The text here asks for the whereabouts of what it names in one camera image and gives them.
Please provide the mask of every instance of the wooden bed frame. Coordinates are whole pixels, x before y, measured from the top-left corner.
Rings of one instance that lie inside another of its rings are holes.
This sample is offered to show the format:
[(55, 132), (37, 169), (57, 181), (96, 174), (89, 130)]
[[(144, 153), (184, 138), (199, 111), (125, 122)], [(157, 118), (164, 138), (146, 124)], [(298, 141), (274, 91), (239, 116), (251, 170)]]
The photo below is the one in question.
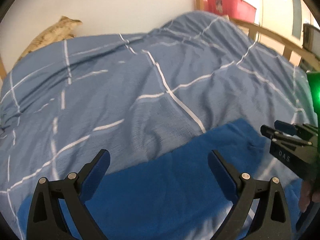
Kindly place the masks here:
[[(204, 2), (203, 0), (196, 0), (196, 9), (197, 10), (204, 10)], [(269, 38), (278, 41), (279, 43), (284, 45), (284, 52), (283, 56), (290, 60), (292, 52), (296, 52), (298, 55), (301, 56), (306, 62), (308, 62), (316, 71), (320, 71), (320, 61), (317, 57), (313, 54), (308, 52), (307, 50), (299, 47), (298, 45), (294, 44), (293, 42), (289, 41), (285, 37), (275, 33), (269, 29), (260, 27), (256, 24), (241, 21), (238, 19), (230, 19), (233, 23), (248, 28), (249, 29), (249, 37), (255, 40), (257, 33), (261, 33)], [(7, 76), (7, 72), (4, 68), (1, 55), (0, 55), (0, 78), (3, 80)]]

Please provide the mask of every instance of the blue towel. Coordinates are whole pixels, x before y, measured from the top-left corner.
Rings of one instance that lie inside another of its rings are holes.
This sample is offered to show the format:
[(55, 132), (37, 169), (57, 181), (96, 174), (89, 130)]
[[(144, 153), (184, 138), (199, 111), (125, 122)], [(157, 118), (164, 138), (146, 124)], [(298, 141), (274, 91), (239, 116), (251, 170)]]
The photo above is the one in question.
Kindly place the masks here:
[[(184, 239), (231, 203), (208, 167), (208, 153), (217, 149), (239, 172), (254, 174), (265, 144), (264, 137), (239, 119), (210, 130), (156, 160), (104, 176), (92, 199), (85, 204), (109, 240)], [(286, 195), (291, 194), (292, 190), (286, 190)], [(24, 232), (30, 201), (28, 197), (18, 212)], [(294, 212), (296, 206), (297, 200), (289, 203)], [(73, 236), (80, 239), (64, 201), (61, 207)]]

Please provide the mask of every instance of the red plastic bin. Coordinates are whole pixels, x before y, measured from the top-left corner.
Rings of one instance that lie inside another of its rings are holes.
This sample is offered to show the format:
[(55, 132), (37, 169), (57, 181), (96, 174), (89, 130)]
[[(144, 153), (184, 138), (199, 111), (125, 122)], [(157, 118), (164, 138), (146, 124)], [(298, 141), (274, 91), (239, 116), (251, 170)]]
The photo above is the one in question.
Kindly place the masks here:
[(204, 0), (205, 10), (254, 23), (257, 9), (243, 0)]

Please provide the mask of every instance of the finger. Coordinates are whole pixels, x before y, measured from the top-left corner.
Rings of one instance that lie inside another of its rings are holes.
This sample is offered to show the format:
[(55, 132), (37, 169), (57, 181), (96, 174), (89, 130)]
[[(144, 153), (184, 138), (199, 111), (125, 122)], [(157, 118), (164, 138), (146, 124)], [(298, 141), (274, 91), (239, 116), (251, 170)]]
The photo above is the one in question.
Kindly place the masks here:
[(312, 195), (312, 201), (313, 202), (320, 202), (320, 192), (315, 192), (313, 195)]
[(310, 192), (311, 192), (311, 184), (308, 181), (303, 181), (301, 184), (301, 192), (299, 199), (299, 208), (301, 212), (305, 212), (307, 210), (308, 205), (310, 204)]

